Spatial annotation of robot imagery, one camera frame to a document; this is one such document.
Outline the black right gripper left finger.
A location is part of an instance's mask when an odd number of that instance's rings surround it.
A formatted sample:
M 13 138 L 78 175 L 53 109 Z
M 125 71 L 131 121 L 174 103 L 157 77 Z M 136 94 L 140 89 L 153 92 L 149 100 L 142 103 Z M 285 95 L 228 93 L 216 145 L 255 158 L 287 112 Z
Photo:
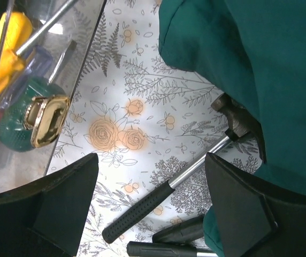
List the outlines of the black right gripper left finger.
M 76 256 L 98 176 L 90 153 L 0 193 L 0 256 Z

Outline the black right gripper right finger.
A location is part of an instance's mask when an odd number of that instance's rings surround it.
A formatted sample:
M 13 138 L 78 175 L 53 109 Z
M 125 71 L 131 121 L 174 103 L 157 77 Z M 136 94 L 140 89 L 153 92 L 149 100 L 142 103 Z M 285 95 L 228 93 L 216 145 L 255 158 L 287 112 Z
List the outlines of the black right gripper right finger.
M 225 256 L 306 256 L 306 196 L 207 153 L 205 170 Z

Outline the green stubby screwdriver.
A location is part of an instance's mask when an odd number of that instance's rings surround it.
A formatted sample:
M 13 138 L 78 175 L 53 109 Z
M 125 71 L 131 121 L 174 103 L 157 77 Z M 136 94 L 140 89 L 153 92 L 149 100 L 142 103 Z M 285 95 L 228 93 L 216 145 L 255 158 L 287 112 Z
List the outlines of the green stubby screwdriver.
M 48 84 L 42 77 L 29 79 L 22 95 L 3 114 L 0 121 L 0 142 L 15 152 L 27 152 L 34 149 L 30 143 L 31 131 L 24 128 L 27 106 L 35 96 L 49 97 L 57 94 L 65 94 L 60 86 Z

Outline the blue red screwdriver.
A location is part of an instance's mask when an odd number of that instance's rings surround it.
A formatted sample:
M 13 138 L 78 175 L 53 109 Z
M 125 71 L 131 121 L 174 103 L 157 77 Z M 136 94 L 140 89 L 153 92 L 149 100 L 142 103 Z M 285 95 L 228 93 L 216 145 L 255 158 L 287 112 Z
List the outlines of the blue red screwdriver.
M 50 69 L 53 62 L 51 53 L 42 46 L 36 45 L 32 50 L 25 53 L 26 67 L 21 72 L 16 72 L 0 96 L 0 121 L 5 112 L 25 90 L 27 81 L 32 77 L 42 77 Z

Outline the yellow black screwdriver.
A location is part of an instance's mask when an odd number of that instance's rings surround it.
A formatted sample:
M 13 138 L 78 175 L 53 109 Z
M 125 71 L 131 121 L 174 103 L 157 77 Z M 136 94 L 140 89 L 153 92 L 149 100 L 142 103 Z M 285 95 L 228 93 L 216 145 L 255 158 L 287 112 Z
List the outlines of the yellow black screwdriver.
M 0 38 L 5 22 L 5 13 L 0 19 Z M 0 62 L 0 93 L 7 87 L 14 73 L 22 71 L 26 61 L 16 55 L 16 51 L 29 39 L 33 26 L 22 12 L 12 12 L 7 28 Z

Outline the clear acrylic drawer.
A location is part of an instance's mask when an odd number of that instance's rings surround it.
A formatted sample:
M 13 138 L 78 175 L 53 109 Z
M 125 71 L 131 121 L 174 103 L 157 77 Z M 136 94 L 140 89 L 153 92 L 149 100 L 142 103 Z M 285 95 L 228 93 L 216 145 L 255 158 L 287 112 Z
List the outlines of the clear acrylic drawer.
M 105 1 L 14 1 L 34 38 L 0 93 L 0 194 L 47 174 Z

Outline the hammer with black grip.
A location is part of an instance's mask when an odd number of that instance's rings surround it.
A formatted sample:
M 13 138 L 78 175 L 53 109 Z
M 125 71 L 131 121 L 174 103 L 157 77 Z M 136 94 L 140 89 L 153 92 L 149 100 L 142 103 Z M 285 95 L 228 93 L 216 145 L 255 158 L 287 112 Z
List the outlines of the hammer with black grip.
M 204 163 L 207 153 L 217 153 L 253 130 L 256 119 L 247 109 L 236 104 L 229 95 L 223 93 L 212 103 L 211 107 L 213 110 L 225 115 L 228 121 L 228 129 L 210 147 L 191 161 L 190 164 L 148 193 L 118 219 L 108 225 L 102 231 L 103 239 L 108 244 L 113 243 L 120 235 L 145 218 L 170 196 L 178 186 L 191 177 Z

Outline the black claw hammer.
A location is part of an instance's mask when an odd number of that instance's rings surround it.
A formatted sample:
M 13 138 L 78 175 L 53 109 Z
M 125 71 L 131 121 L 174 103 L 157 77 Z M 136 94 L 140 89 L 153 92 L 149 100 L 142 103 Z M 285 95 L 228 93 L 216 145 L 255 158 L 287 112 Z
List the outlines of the black claw hammer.
M 144 257 L 208 257 L 217 256 L 211 250 L 202 250 L 194 246 L 130 241 L 127 244 L 128 256 Z

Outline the gold drawer knob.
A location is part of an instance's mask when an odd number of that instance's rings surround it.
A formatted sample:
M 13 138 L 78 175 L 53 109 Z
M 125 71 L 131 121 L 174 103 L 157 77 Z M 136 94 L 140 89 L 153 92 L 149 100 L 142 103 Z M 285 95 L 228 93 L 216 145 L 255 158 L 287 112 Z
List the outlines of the gold drawer knob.
M 30 143 L 40 148 L 52 143 L 62 131 L 70 107 L 66 95 L 35 96 L 27 106 L 24 128 L 31 131 Z

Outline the floral table mat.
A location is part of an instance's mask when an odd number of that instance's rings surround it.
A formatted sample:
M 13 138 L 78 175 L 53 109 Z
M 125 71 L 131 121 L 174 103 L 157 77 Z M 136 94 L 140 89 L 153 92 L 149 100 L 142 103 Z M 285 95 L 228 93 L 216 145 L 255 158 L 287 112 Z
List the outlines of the floral table mat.
M 102 231 L 208 149 L 227 129 L 211 103 L 250 84 L 232 56 L 211 45 L 211 1 L 190 1 L 158 51 L 179 1 L 107 1 L 49 172 L 91 152 L 100 171 L 78 256 L 126 256 L 129 241 L 205 214 L 211 198 L 198 170 L 112 244 Z

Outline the dark green drawstring bag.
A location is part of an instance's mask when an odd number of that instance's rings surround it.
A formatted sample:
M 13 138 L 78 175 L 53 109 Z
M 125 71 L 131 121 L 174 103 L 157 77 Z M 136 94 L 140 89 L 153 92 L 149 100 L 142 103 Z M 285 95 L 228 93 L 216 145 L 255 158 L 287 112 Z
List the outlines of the dark green drawstring bag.
M 250 84 L 223 92 L 256 119 L 261 166 L 251 174 L 306 196 L 306 1 L 211 1 L 211 45 L 232 60 Z M 167 13 L 159 53 L 190 1 Z M 204 222 L 206 244 L 225 256 L 213 205 Z

